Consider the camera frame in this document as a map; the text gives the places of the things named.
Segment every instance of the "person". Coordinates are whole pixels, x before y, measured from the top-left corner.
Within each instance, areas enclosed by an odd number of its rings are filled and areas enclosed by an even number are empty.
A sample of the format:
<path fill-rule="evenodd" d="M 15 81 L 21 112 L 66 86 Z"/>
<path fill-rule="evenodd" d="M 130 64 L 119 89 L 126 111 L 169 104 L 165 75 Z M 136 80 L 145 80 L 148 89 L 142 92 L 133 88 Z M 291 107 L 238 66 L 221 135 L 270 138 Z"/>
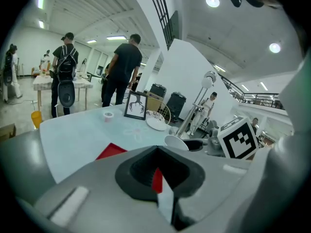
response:
<path fill-rule="evenodd" d="M 139 83 L 140 78 L 141 78 L 141 75 L 142 75 L 142 72 L 136 77 L 136 81 L 135 81 L 135 83 L 132 85 L 132 91 L 136 91 L 137 86 L 138 86 L 138 83 Z"/>
<path fill-rule="evenodd" d="M 85 71 L 86 71 L 86 59 L 83 60 L 81 66 L 80 66 L 80 72 L 83 74 L 83 77 L 84 77 Z"/>
<path fill-rule="evenodd" d="M 142 55 L 138 49 L 139 43 L 140 35 L 133 34 L 130 36 L 128 44 L 123 43 L 115 50 L 115 55 L 108 68 L 109 80 L 104 95 L 103 107 L 110 105 L 115 90 L 117 90 L 116 105 L 122 104 L 126 88 L 132 88 L 142 60 Z"/>
<path fill-rule="evenodd" d="M 41 70 L 48 69 L 48 64 L 50 62 L 50 56 L 49 56 L 50 50 L 47 50 L 47 53 L 43 55 L 43 58 L 41 59 Z"/>
<path fill-rule="evenodd" d="M 257 132 L 257 129 L 256 129 L 257 123 L 258 123 L 258 118 L 255 117 L 255 118 L 253 119 L 253 122 L 252 122 L 252 128 L 253 128 L 253 130 L 254 130 L 255 135 L 256 135 L 256 132 Z"/>
<path fill-rule="evenodd" d="M 106 87 L 107 87 L 107 83 L 108 83 L 108 78 L 109 78 L 109 75 L 108 75 L 108 68 L 109 68 L 109 65 L 108 64 L 105 68 L 105 71 L 104 71 L 104 74 L 103 74 L 103 85 L 102 85 L 102 102 L 104 101 L 104 96 L 105 96 L 105 92 L 106 92 Z"/>
<path fill-rule="evenodd" d="M 67 53 L 70 53 L 74 49 L 74 46 L 72 44 L 73 38 L 74 38 L 73 33 L 65 34 L 64 43 L 65 43 L 65 46 L 67 47 Z M 60 46 L 53 52 L 54 59 L 53 59 L 52 66 L 56 70 L 56 72 L 57 72 L 57 69 L 56 69 L 57 60 L 64 55 L 63 47 L 64 46 Z M 78 51 L 75 51 L 75 53 L 73 55 L 73 58 L 76 61 L 76 63 L 78 63 L 78 56 L 79 56 Z M 55 75 L 54 78 L 53 78 L 53 82 L 52 82 L 52 102 L 51 102 L 52 117 L 53 118 L 56 117 L 56 107 L 55 107 L 55 105 L 57 104 L 57 99 L 58 99 L 58 84 L 59 84 L 59 80 L 58 80 L 57 76 Z M 64 114 L 65 115 L 70 114 L 69 108 L 65 108 L 64 107 Z"/>
<path fill-rule="evenodd" d="M 11 57 L 11 63 L 9 63 L 9 67 L 12 70 L 12 83 L 11 85 L 14 86 L 14 90 L 15 90 L 15 95 L 18 99 L 20 99 L 23 95 L 20 92 L 19 89 L 19 84 L 17 81 L 17 77 L 16 77 L 16 72 L 15 72 L 15 67 L 17 66 L 17 62 L 18 62 L 18 58 L 17 58 L 17 46 L 11 44 L 9 50 L 5 53 L 5 59 L 7 59 L 7 57 Z M 3 101 L 5 103 L 8 102 L 8 86 L 3 82 L 3 87 L 2 87 L 2 93 L 3 93 Z"/>
<path fill-rule="evenodd" d="M 212 109 L 214 107 L 214 101 L 217 98 L 217 93 L 213 92 L 210 95 L 210 98 L 206 101 L 203 100 L 200 105 L 203 107 L 203 109 L 199 109 L 199 111 L 196 113 L 194 119 L 192 120 L 192 123 L 190 125 L 190 130 L 187 132 L 189 135 L 193 135 L 193 133 L 197 130 L 197 128 L 201 125 L 201 123 L 204 121 L 205 118 L 209 118 L 210 113 L 212 112 Z"/>

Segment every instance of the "table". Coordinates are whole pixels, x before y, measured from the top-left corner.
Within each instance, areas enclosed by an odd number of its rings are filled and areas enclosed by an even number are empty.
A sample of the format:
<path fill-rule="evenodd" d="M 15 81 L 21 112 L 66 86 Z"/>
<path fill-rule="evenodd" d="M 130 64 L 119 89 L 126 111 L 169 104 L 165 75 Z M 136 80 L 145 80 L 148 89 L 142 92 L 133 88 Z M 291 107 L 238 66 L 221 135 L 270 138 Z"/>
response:
<path fill-rule="evenodd" d="M 114 113 L 104 122 L 104 112 Z M 145 120 L 124 117 L 125 105 L 83 111 L 44 121 L 40 138 L 47 163 L 56 183 L 93 162 L 114 143 L 129 151 L 147 146 L 164 145 L 165 131 L 149 127 Z"/>
<path fill-rule="evenodd" d="M 50 90 L 52 87 L 52 81 L 53 78 L 50 76 L 37 76 L 34 81 L 34 90 L 37 91 L 37 97 L 38 97 L 38 110 L 40 111 L 41 104 L 41 91 L 42 90 Z M 85 79 L 76 79 L 73 80 L 74 88 L 78 89 L 78 101 L 80 100 L 80 89 L 86 90 L 86 96 L 85 96 L 85 108 L 87 109 L 87 89 L 93 88 L 93 84 Z"/>

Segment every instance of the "white bowl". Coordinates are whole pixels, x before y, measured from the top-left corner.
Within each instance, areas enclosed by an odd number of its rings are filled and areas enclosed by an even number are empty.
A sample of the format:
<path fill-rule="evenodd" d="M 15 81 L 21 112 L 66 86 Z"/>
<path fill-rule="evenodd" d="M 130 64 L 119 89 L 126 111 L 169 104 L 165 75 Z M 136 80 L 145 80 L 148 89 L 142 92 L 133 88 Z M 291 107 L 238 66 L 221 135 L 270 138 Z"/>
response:
<path fill-rule="evenodd" d="M 183 140 L 181 140 L 177 136 L 169 134 L 164 138 L 164 142 L 169 147 L 189 151 L 189 148 L 186 145 L 186 143 L 184 143 Z"/>

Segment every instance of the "yellow bucket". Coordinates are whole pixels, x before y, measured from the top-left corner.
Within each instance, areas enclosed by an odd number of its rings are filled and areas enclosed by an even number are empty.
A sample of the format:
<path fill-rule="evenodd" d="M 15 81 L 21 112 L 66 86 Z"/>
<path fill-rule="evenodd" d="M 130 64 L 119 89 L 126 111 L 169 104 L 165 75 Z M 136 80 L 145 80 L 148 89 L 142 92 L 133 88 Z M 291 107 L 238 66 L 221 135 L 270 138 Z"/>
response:
<path fill-rule="evenodd" d="M 41 111 L 32 112 L 31 119 L 33 120 L 35 127 L 38 129 L 40 127 L 40 123 L 42 122 Z"/>

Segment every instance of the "picture frame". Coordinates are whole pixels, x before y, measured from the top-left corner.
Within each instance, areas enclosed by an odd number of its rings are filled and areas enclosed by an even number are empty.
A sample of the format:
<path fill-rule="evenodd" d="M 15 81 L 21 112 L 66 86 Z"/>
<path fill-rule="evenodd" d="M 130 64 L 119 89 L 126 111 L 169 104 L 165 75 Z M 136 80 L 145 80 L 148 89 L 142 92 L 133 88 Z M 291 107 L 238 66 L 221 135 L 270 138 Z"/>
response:
<path fill-rule="evenodd" d="M 124 116 L 146 120 L 148 96 L 142 92 L 130 91 Z"/>

